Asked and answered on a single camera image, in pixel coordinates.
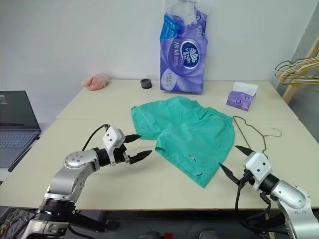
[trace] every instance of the laptop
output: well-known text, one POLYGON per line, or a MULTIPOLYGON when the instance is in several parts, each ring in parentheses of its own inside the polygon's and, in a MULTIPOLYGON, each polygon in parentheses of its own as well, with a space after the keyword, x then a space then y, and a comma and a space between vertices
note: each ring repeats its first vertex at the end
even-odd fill
POLYGON ((40 133, 26 92, 0 91, 0 168, 9 168, 40 133))

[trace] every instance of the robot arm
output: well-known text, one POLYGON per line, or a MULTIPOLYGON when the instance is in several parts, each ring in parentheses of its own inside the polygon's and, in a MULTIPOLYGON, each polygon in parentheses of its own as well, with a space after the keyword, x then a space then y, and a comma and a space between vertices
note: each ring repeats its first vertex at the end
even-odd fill
POLYGON ((75 203, 88 176, 103 166, 115 166, 121 162, 133 164, 151 153, 151 150, 143 151, 133 157, 126 154, 124 143, 135 141, 140 137, 137 134, 124 136, 120 129, 109 126, 103 137, 105 148, 94 148, 67 155, 62 168, 52 179, 34 219, 27 225, 22 239, 33 236, 44 238, 63 236, 72 215, 75 214, 75 203))
POLYGON ((264 154, 236 147, 248 156, 244 161, 245 181, 235 178, 228 168, 221 165, 226 175, 237 185, 249 182, 256 191, 270 195, 285 216, 286 230, 291 239, 317 239, 319 222, 312 212, 310 196, 301 188, 271 174, 271 165, 264 154))

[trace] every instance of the tabletop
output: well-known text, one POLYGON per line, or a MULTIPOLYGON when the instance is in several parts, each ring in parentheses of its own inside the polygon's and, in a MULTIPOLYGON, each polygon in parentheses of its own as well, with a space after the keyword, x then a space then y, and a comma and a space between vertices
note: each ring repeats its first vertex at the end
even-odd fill
MULTIPOLYGON (((262 139, 251 128, 238 121, 248 142, 256 151, 263 149, 262 139)), ((11 176, 0 187, 0 205, 37 208, 52 177, 62 167, 65 156, 82 148, 85 141, 104 120, 57 119, 30 150, 11 176)), ((318 178, 319 145, 299 120, 253 121, 251 123, 267 137, 266 154, 274 175, 292 185, 298 185, 312 197, 312 206, 319 207, 319 192, 313 186, 318 178)), ((113 126, 125 134, 134 133, 131 119, 119 119, 113 126)), ((245 141, 235 127, 235 145, 245 141)), ((103 130, 91 140, 88 148, 102 147, 103 130)), ((137 140, 127 144, 127 153, 154 149, 155 140, 137 140)), ((245 155, 233 148, 224 164, 234 175, 243 173, 245 155)), ((195 210, 234 209, 237 186, 221 169, 203 189, 179 169, 153 151, 134 165, 121 163, 104 167, 88 177, 76 207, 79 210, 195 210)), ((251 186, 241 194, 240 208, 264 208, 265 204, 251 186)))
POLYGON ((153 87, 150 89, 142 89, 137 80, 112 80, 105 88, 98 91, 88 91, 84 88, 57 118, 103 119, 107 122, 130 119, 133 106, 184 95, 191 100, 197 100, 203 107, 212 107, 229 116, 249 116, 251 120, 298 119, 270 82, 247 83, 259 86, 249 112, 226 105, 234 82, 205 81, 202 94, 182 94, 161 91, 159 81, 152 81, 153 87))

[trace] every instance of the purple tissue package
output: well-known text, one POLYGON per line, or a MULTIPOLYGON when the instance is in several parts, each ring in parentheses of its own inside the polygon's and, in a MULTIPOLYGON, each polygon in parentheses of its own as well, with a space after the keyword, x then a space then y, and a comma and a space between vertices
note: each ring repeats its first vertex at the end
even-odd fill
POLYGON ((244 111, 249 111, 257 89, 257 85, 236 82, 233 90, 228 95, 226 104, 244 111))
POLYGON ((203 91, 209 10, 209 0, 166 0, 160 34, 161 90, 203 91))

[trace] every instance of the purple tissue box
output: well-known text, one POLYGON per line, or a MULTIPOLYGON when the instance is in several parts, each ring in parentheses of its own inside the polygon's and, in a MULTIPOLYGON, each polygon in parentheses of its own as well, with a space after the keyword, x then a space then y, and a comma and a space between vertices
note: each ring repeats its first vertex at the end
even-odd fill
POLYGON ((244 111, 249 111, 250 105, 254 99, 254 96, 246 94, 240 91, 232 91, 228 95, 227 105, 239 108, 244 111))

